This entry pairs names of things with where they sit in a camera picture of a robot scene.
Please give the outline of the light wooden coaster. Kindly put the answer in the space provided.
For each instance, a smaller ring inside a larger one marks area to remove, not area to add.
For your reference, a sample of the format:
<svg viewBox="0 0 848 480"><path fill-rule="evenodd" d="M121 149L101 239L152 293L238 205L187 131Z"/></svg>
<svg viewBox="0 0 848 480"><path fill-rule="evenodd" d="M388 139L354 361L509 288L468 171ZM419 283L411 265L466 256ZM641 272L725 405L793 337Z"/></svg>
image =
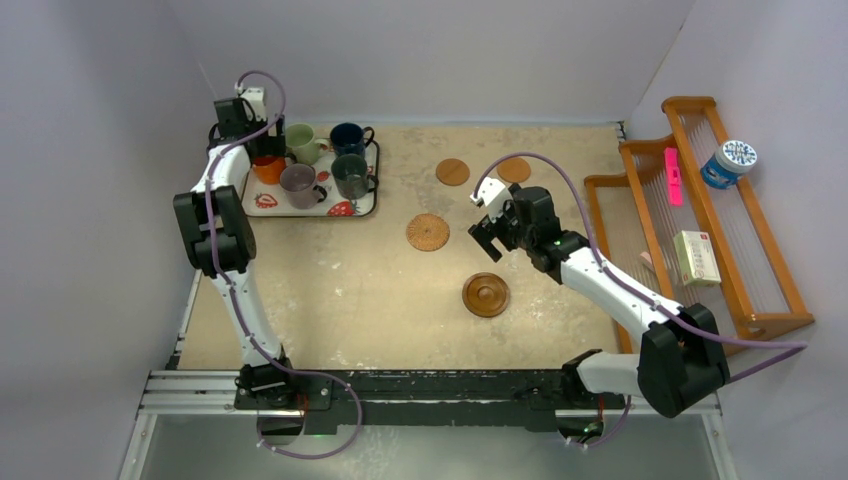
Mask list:
<svg viewBox="0 0 848 480"><path fill-rule="evenodd" d="M436 167L436 178L447 186L460 186L470 177L468 165L457 158L446 158L438 163Z"/></svg>
<svg viewBox="0 0 848 480"><path fill-rule="evenodd" d="M497 174L504 183L522 183L529 179L532 168L529 163L520 156L510 157L496 167Z"/></svg>

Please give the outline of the orange mug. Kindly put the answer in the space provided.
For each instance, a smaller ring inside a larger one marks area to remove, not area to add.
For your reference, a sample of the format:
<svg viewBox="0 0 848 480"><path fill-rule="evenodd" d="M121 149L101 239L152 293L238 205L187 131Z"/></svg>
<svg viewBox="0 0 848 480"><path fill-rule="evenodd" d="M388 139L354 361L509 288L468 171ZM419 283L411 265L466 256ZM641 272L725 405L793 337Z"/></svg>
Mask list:
<svg viewBox="0 0 848 480"><path fill-rule="evenodd" d="M293 156L262 156L252 161L252 171L265 185L279 185L284 171L297 163Z"/></svg>

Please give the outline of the dark brown wooden coaster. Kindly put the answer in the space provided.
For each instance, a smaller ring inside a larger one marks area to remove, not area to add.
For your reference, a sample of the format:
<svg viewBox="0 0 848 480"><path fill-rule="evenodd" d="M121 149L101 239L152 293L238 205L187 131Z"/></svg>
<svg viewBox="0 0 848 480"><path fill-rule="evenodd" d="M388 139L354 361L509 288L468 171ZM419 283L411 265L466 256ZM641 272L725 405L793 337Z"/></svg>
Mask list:
<svg viewBox="0 0 848 480"><path fill-rule="evenodd" d="M480 272L469 277L461 290L465 308L482 318L502 314L510 302L510 288L498 275Z"/></svg>

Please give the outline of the purple mug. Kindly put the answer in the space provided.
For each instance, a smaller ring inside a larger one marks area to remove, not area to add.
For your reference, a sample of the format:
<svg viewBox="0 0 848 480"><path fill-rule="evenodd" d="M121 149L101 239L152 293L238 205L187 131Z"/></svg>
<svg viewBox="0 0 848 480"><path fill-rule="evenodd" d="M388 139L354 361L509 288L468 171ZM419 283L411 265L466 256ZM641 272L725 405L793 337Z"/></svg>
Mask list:
<svg viewBox="0 0 848 480"><path fill-rule="evenodd" d="M323 203L327 190L318 182L317 172L311 165L295 164L288 167L281 178L280 186L289 204L298 210L307 210Z"/></svg>

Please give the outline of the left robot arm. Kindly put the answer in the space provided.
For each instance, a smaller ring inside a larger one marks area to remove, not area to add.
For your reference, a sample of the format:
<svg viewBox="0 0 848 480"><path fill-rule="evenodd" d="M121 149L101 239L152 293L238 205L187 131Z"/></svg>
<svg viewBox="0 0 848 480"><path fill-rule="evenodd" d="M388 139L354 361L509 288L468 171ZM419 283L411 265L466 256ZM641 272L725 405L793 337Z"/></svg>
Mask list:
<svg viewBox="0 0 848 480"><path fill-rule="evenodd" d="M257 245L239 194L271 126L243 95L214 107L207 165L190 191L174 197L173 209L189 262L218 290L238 336L243 365L236 408L284 409L294 406L298 382L258 293Z"/></svg>

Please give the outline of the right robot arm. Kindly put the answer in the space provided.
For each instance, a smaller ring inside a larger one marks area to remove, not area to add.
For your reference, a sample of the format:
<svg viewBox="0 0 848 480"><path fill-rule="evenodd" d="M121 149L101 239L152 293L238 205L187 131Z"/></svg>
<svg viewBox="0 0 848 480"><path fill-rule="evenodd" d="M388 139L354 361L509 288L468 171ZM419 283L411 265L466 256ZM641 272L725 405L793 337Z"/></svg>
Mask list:
<svg viewBox="0 0 848 480"><path fill-rule="evenodd" d="M650 290L596 253L584 235L562 229L546 189L488 178L470 200L486 214L469 233L493 261L502 256L495 241L523 250L538 271L591 300L640 342L636 354L594 349L566 362L561 392L569 404L620 394L674 418L729 382L723 347L699 334L716 333L711 311Z"/></svg>

